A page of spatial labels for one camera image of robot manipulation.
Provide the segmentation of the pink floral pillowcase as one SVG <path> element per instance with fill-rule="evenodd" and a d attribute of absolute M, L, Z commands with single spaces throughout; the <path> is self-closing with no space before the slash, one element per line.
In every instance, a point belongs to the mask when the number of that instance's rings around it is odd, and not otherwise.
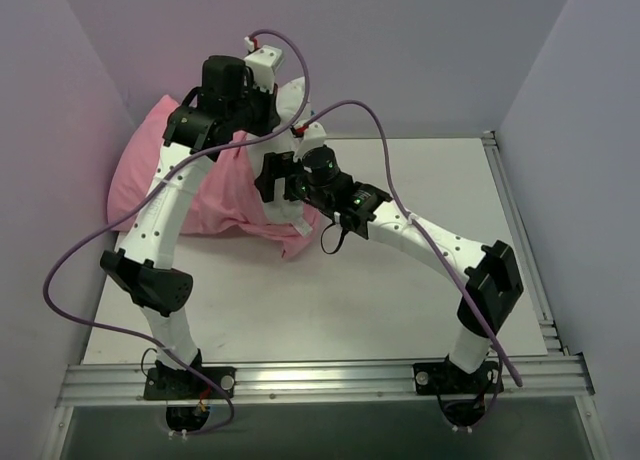
<path fill-rule="evenodd" d="M 112 223 L 137 206 L 150 190 L 157 171 L 162 134 L 169 115 L 179 102 L 169 95 L 151 108 L 132 135 L 113 175 L 106 216 Z M 212 236 L 238 227 L 281 245 L 281 257 L 299 254 L 312 241 L 321 223 L 320 214 L 302 204 L 292 222 L 267 217 L 254 186 L 253 171 L 245 148 L 223 151 L 201 183 L 188 210 L 181 233 Z"/>

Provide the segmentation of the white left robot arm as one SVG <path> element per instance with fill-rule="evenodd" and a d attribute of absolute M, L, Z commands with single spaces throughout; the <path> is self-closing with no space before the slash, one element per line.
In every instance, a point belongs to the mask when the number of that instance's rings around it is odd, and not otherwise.
<path fill-rule="evenodd" d="M 158 343 L 158 362 L 169 369 L 166 388 L 179 399 L 202 385 L 195 366 L 185 304 L 191 275 L 174 268 L 175 246 L 192 200 L 221 149 L 242 131 L 272 139 L 281 120 L 276 109 L 278 49 L 258 49 L 244 58 L 209 57 L 202 80 L 168 116 L 162 133 L 149 201 L 115 251 L 105 251 L 101 268 L 138 305 Z"/>

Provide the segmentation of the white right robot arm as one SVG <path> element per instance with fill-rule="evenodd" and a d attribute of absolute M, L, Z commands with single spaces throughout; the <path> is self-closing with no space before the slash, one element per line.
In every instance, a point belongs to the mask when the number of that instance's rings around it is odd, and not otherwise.
<path fill-rule="evenodd" d="M 304 154 L 259 154 L 254 185 L 266 205 L 308 207 L 341 235 L 382 245 L 447 283 L 458 298 L 458 328 L 443 370 L 450 389 L 464 393 L 475 386 L 489 354 L 514 367 L 499 335 L 524 286 L 514 248 L 506 241 L 473 240 L 420 216 L 391 186 L 358 180 L 343 170 L 328 146 Z"/>

